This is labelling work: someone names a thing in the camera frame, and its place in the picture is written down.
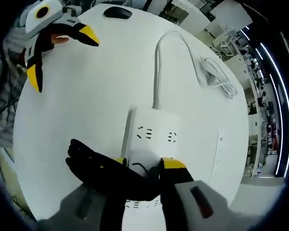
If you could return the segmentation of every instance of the black mouse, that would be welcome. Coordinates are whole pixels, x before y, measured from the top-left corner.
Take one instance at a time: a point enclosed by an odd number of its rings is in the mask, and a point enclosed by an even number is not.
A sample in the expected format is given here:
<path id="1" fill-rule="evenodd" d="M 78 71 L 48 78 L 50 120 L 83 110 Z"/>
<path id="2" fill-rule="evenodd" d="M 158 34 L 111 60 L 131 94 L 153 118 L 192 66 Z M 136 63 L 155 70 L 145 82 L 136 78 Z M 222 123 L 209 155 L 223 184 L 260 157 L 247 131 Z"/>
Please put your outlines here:
<path id="1" fill-rule="evenodd" d="M 104 11 L 104 15 L 108 18 L 128 19 L 132 13 L 124 8 L 113 6 Z"/>

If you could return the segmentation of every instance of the desk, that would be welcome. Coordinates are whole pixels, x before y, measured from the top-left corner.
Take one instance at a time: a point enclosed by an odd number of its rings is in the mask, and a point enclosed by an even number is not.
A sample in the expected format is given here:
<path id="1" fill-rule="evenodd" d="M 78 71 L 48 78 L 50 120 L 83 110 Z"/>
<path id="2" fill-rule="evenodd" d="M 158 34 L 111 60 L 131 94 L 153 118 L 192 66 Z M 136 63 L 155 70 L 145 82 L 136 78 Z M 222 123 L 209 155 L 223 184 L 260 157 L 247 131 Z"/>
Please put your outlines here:
<path id="1" fill-rule="evenodd" d="M 164 40 L 161 107 L 181 117 L 177 159 L 195 180 L 209 182 L 230 204 L 238 190 L 248 149 L 244 92 L 229 68 L 201 41 L 178 26 L 136 9 L 128 20 L 105 18 L 100 4 L 79 18 L 91 25 L 101 44 L 71 40 L 43 58 L 43 92 L 25 83 L 14 126 L 15 168 L 36 219 L 49 218 L 81 182 L 65 163 L 69 142 L 78 139 L 95 151 L 118 157 L 126 118 L 133 106 L 153 102 L 154 53 L 160 37 L 179 31 L 196 57 L 213 58 L 238 95 L 227 99 L 218 88 L 201 88 L 188 50 L 177 38 Z M 217 133 L 225 147 L 218 174 L 211 176 Z"/>

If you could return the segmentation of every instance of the power cord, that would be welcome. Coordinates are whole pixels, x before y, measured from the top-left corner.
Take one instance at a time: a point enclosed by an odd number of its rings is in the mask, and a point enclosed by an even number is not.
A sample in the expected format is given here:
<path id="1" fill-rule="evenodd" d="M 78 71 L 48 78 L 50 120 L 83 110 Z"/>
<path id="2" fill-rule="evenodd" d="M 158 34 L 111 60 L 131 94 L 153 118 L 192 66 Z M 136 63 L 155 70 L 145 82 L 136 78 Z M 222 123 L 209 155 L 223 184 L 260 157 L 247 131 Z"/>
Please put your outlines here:
<path id="1" fill-rule="evenodd" d="M 158 41 L 158 44 L 155 48 L 155 71 L 154 71 L 154 95 L 153 95 L 153 106 L 154 109 L 160 109 L 160 88 L 161 88 L 161 72 L 162 72 L 162 52 L 160 51 L 160 46 L 162 41 L 167 36 L 174 36 L 181 39 L 189 52 L 191 60 L 193 62 L 194 71 L 196 77 L 198 79 L 199 84 L 202 87 L 219 87 L 221 91 L 227 96 L 229 99 L 232 99 L 235 95 L 237 95 L 237 90 L 235 86 L 230 82 L 229 78 L 225 74 L 225 72 L 221 69 L 221 67 L 211 58 L 200 58 L 200 61 L 197 62 L 191 52 L 190 47 L 188 46 L 186 40 L 183 36 L 177 31 L 169 31 L 165 33 Z M 208 73 L 207 82 L 205 83 L 202 79 L 200 79 L 199 66 L 202 67 Z"/>

